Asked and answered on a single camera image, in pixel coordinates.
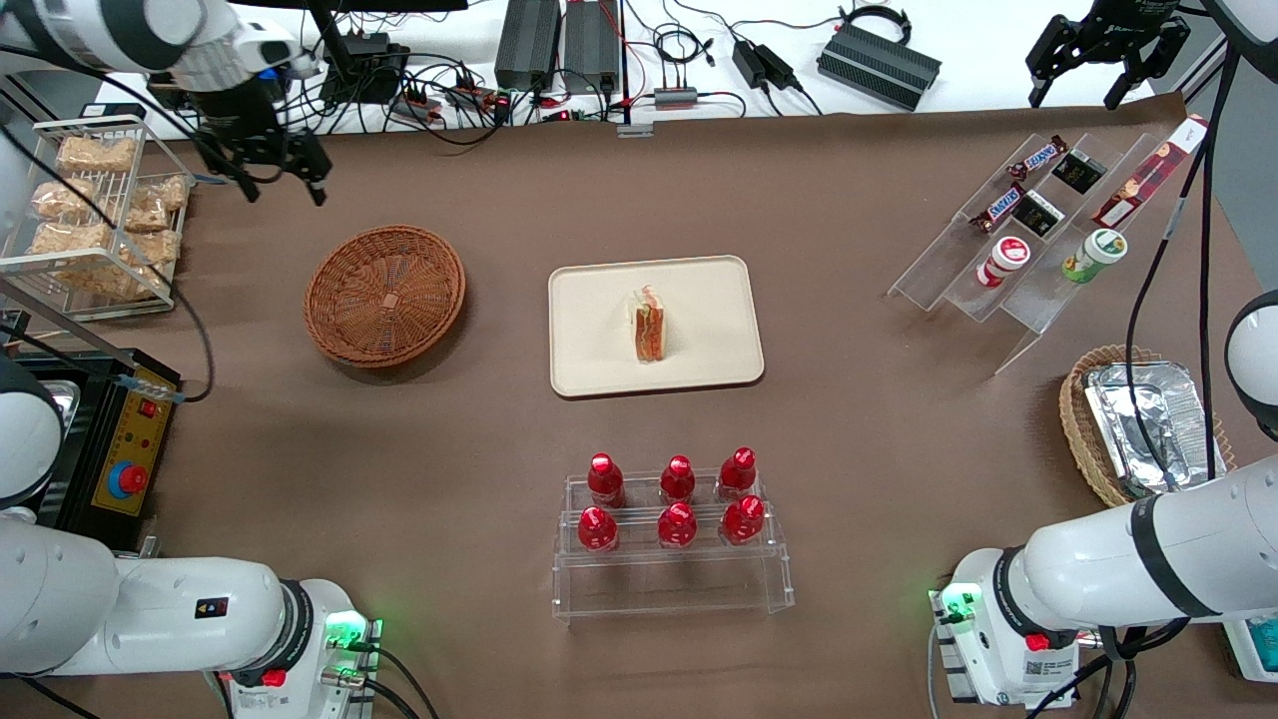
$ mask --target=wicker basket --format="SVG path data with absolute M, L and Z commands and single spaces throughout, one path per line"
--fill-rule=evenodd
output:
M 303 307 L 330 359 L 390 368 L 440 341 L 461 310 L 466 276 L 443 238 L 389 225 L 341 243 L 316 269 Z
M 1132 502 L 1132 498 L 1122 489 L 1113 467 L 1109 465 L 1109 453 L 1105 451 L 1100 430 L 1097 429 L 1095 420 L 1091 418 L 1088 398 L 1082 395 L 1082 374 L 1100 365 L 1125 363 L 1126 351 L 1127 346 L 1122 344 L 1098 346 L 1084 354 L 1070 370 L 1065 382 L 1061 383 L 1061 427 L 1065 428 L 1065 437 L 1070 442 L 1070 452 L 1074 453 L 1074 461 L 1079 466 L 1079 471 L 1082 473 L 1082 478 L 1088 480 L 1088 485 L 1091 487 L 1091 492 L 1097 493 L 1109 507 L 1127 504 Z M 1159 359 L 1162 355 L 1158 352 L 1139 346 L 1132 347 L 1134 363 L 1155 363 Z M 1220 429 L 1220 419 L 1214 415 L 1212 419 L 1215 442 L 1220 447 L 1220 457 L 1224 458 L 1224 466 L 1233 471 L 1237 469 L 1233 464 L 1233 450 Z

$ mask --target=red wire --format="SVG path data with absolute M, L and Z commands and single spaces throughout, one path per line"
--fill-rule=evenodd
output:
M 603 17 L 608 18 L 608 24 L 612 26 L 612 32 L 617 33 L 617 37 L 621 40 L 621 45 L 630 51 L 630 56 L 639 64 L 639 72 L 643 73 L 643 80 L 639 83 L 639 92 L 631 95 L 630 97 L 625 97 L 621 101 L 622 106 L 630 106 L 635 100 L 643 97 L 644 91 L 648 89 L 648 69 L 644 68 L 643 59 L 639 57 L 635 49 L 630 47 L 630 42 L 626 40 L 626 36 L 621 34 L 621 29 L 617 27 L 617 22 L 612 18 L 612 13 L 608 11 L 608 6 L 599 3 L 599 9 L 603 10 Z

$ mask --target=red bottle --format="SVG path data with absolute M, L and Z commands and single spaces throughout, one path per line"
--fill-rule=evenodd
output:
M 735 502 L 743 497 L 750 494 L 750 488 L 754 487 L 754 478 L 758 473 L 754 470 L 754 451 L 749 447 L 743 447 L 732 453 L 723 462 L 723 469 L 720 470 L 720 479 L 714 483 L 714 497 L 720 502 Z
M 576 524 L 576 539 L 587 552 L 612 552 L 620 544 L 617 521 L 598 507 L 587 507 Z
M 697 515 L 693 508 L 676 502 L 657 518 L 657 540 L 666 549 L 684 549 L 697 536 Z
M 697 478 L 693 476 L 693 464 L 682 455 L 670 458 L 670 465 L 661 474 L 661 498 L 666 504 L 690 502 Z
M 720 536 L 728 544 L 745 544 L 762 531 L 763 501 L 753 494 L 728 504 L 720 521 Z
M 590 460 L 590 471 L 585 475 L 590 488 L 590 498 L 601 507 L 621 510 L 626 506 L 626 488 L 621 479 L 621 469 L 604 453 Z

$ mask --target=brown paper backdrop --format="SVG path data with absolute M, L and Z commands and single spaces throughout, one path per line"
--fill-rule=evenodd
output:
M 291 178 L 256 204 L 202 188 L 180 282 L 210 324 L 219 384 L 176 416 L 156 487 L 164 549 L 339 582 L 386 618 L 386 646 L 449 719 L 924 718 L 934 579 L 973 549 L 1020 544 L 1040 525 L 1102 508 L 1072 466 L 1057 387 L 1080 354 L 1122 340 L 1181 175 L 1132 227 L 1131 255 L 998 379 L 1019 336 L 1010 323 L 928 315 L 883 292 L 1030 132 L 1091 130 L 1126 147 L 1145 130 L 1166 134 L 1183 111 L 1157 98 L 1117 112 L 694 121 L 638 140 L 560 124 L 504 130 L 459 157 L 419 134 L 340 137 L 325 140 L 335 169 L 322 208 Z M 1194 202 L 1139 333 L 1190 367 L 1199 217 Z M 466 307 L 443 346 L 409 370 L 350 375 L 311 345 L 303 290 L 334 245 L 391 222 L 456 246 Z M 553 395 L 551 271 L 713 253 L 749 263 L 762 382 Z M 1219 345 L 1258 285 L 1223 216 L 1213 266 L 1215 397 L 1249 464 L 1273 446 L 1233 397 Z M 116 327 L 120 344 L 201 382 L 180 313 Z M 571 630 L 552 619 L 565 474 L 597 451 L 638 471 L 676 451 L 712 465 L 741 444 L 759 452 L 790 540 L 795 608 Z M 1223 651 L 1214 630 L 1194 628 L 1141 656 L 1130 716 L 1273 716 L 1278 688 L 1228 676 Z M 194 674 L 50 685 L 105 719 L 221 715 Z M 939 681 L 944 716 L 1020 715 L 955 706 L 944 691 Z M 1074 714 L 1090 711 L 1088 697 Z M 10 682 L 0 706 L 65 716 Z

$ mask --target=white tray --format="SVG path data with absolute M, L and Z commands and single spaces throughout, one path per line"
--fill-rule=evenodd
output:
M 651 284 L 666 307 L 666 358 L 635 358 L 626 299 Z M 560 267 L 550 278 L 551 387 L 592 397 L 751 383 L 763 377 L 750 272 L 740 257 Z

